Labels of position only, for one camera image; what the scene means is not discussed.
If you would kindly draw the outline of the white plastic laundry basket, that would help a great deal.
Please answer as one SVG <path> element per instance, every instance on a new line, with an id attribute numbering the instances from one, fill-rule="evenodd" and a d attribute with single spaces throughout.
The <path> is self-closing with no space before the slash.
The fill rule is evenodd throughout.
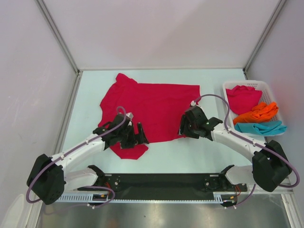
<path id="1" fill-rule="evenodd" d="M 228 95 L 226 92 L 226 89 L 232 89 L 235 86 L 249 86 L 249 87 L 253 87 L 257 90 L 262 91 L 262 96 L 260 98 L 261 102 L 266 102 L 268 105 L 270 104 L 270 102 L 274 102 L 274 96 L 269 88 L 269 86 L 263 82 L 263 81 L 256 81 L 256 80 L 243 80 L 243 81 L 227 81 L 224 82 L 223 84 L 223 91 L 224 91 L 224 97 L 225 99 L 228 101 Z M 228 115 L 228 119 L 227 119 L 227 123 L 228 126 L 232 127 L 233 126 L 233 117 L 235 118 L 237 116 L 236 113 L 232 112 L 232 110 L 229 111 L 229 115 Z M 280 113 L 276 114 L 272 119 L 271 122 L 275 122 L 275 121 L 281 121 L 282 124 L 281 126 L 283 126 L 283 121 L 281 118 Z M 284 132 L 282 131 L 276 131 L 274 133 L 265 133 L 262 136 L 264 137 L 270 137 L 270 136 L 276 136 L 276 135 L 282 135 Z M 258 136 L 259 134 L 255 134 L 255 133 L 244 133 L 247 136 L 250 137 L 255 137 Z"/>

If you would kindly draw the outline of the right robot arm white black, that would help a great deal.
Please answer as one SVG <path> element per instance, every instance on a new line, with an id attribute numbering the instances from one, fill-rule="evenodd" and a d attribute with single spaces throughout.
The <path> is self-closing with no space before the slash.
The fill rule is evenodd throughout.
<path id="1" fill-rule="evenodd" d="M 273 192 L 292 169 L 282 146 L 271 141 L 264 143 L 244 134 L 237 134 L 216 117 L 208 119 L 198 105 L 190 107 L 181 117 L 179 135 L 199 139 L 207 138 L 223 144 L 244 156 L 251 165 L 230 165 L 221 173 L 219 185 L 231 190 L 237 184 L 256 184 L 265 191 Z"/>

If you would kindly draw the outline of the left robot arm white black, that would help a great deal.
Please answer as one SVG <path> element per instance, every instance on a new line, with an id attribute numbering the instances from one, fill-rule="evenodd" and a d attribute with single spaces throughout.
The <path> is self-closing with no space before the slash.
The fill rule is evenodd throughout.
<path id="1" fill-rule="evenodd" d="M 149 144 L 141 123 L 133 124 L 132 114 L 116 115 L 113 121 L 93 130 L 84 141 L 74 148 L 47 156 L 37 157 L 27 180 L 27 202 L 31 192 L 46 205 L 57 201 L 70 190 L 99 190 L 106 187 L 105 173 L 95 165 L 75 171 L 74 168 L 85 159 L 119 144 L 122 149 Z"/>

